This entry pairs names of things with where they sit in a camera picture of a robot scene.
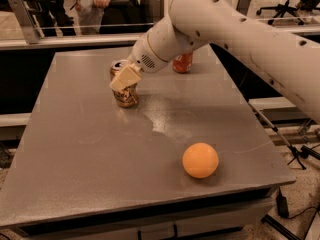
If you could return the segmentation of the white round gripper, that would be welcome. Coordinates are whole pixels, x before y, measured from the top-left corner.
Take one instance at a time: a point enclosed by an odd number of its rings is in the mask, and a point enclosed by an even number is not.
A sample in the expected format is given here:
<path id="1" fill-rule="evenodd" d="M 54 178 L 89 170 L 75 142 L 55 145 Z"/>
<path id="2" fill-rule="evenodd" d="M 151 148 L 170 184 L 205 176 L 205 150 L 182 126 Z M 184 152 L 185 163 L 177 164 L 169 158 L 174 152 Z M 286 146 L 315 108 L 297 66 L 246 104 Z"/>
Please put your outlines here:
<path id="1" fill-rule="evenodd" d="M 136 41 L 128 56 L 132 63 L 124 66 L 109 86 L 120 92 L 141 80 L 141 69 L 146 73 L 156 73 L 177 56 L 193 52 L 205 44 L 206 41 L 180 32 L 165 16 Z"/>

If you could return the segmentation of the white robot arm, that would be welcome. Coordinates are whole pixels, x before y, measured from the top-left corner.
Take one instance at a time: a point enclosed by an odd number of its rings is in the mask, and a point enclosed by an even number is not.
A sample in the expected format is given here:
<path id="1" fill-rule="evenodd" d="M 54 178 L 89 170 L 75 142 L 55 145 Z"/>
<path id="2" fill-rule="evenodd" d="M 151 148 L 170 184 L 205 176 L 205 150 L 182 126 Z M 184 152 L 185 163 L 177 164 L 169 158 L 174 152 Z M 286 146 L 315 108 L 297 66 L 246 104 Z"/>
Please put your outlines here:
<path id="1" fill-rule="evenodd" d="M 164 18 L 134 44 L 110 88 L 136 84 L 175 57 L 212 43 L 320 123 L 320 44 L 252 20 L 225 0 L 169 0 Z"/>

